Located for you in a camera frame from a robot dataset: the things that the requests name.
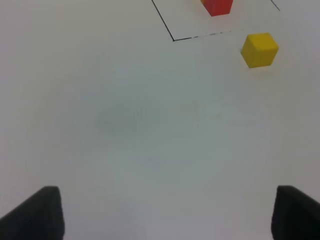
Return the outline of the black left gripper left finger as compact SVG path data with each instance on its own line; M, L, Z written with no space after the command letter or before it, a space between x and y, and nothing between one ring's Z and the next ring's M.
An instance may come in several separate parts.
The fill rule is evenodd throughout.
M0 218L2 240L62 240L65 221L60 189L45 186Z

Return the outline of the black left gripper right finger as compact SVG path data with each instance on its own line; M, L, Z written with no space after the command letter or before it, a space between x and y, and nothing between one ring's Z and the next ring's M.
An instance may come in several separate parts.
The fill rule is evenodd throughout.
M279 185L270 228L274 240L318 240L320 203L294 186Z

